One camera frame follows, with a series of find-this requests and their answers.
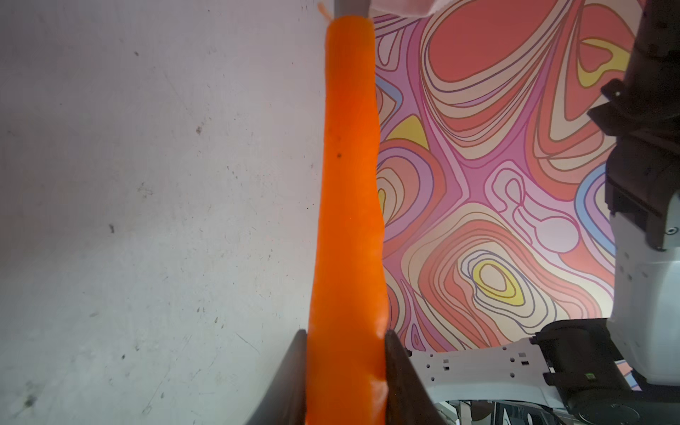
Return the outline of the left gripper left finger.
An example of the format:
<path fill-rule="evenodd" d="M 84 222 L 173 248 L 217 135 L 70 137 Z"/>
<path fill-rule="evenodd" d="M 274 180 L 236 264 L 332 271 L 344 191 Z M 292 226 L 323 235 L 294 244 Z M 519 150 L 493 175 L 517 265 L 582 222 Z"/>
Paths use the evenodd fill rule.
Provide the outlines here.
<path fill-rule="evenodd" d="M 306 423 L 306 346 L 307 333 L 300 329 L 248 425 Z"/>

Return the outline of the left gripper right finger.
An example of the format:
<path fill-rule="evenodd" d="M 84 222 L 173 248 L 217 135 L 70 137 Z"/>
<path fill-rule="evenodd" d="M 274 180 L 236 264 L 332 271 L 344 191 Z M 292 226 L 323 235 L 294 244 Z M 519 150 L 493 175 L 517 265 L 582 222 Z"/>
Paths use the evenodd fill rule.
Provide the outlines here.
<path fill-rule="evenodd" d="M 407 350 L 393 330 L 384 339 L 389 387 L 386 424 L 445 425 L 417 375 Z"/>

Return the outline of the orange handle sickle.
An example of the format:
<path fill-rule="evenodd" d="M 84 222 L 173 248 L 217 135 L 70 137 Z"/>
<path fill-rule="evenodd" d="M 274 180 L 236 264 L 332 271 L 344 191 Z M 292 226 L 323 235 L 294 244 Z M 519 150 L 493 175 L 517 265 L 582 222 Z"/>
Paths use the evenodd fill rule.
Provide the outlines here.
<path fill-rule="evenodd" d="M 368 1 L 337 1 L 326 35 L 322 192 L 306 356 L 310 424 L 382 424 L 389 301 Z"/>

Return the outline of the pink terry rag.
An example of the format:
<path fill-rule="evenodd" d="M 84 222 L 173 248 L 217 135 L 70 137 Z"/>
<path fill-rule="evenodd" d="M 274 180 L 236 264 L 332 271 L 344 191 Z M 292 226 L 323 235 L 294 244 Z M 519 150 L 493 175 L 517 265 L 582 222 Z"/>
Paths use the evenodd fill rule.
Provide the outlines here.
<path fill-rule="evenodd" d="M 372 0 L 371 7 L 379 12 L 407 18 L 423 18 L 433 15 L 451 0 Z"/>

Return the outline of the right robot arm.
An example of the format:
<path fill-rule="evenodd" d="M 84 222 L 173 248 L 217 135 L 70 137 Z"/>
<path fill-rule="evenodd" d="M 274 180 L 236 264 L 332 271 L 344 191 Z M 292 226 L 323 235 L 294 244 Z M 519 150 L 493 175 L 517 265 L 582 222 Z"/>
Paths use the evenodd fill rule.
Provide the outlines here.
<path fill-rule="evenodd" d="M 605 199 L 616 243 L 607 319 L 545 326 L 538 345 L 567 411 L 588 424 L 679 421 L 679 4 L 649 1 L 621 80 L 590 111 L 616 147 Z"/>

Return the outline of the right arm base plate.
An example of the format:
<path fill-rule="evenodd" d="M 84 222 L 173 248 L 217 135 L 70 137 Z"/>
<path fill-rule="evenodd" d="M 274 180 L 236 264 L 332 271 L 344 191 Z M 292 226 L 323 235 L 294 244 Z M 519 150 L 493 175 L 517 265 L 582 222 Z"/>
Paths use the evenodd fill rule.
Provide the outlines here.
<path fill-rule="evenodd" d="M 415 371 L 435 403 L 506 400 L 563 409 L 538 345 L 524 338 L 510 345 L 458 352 L 413 352 Z"/>

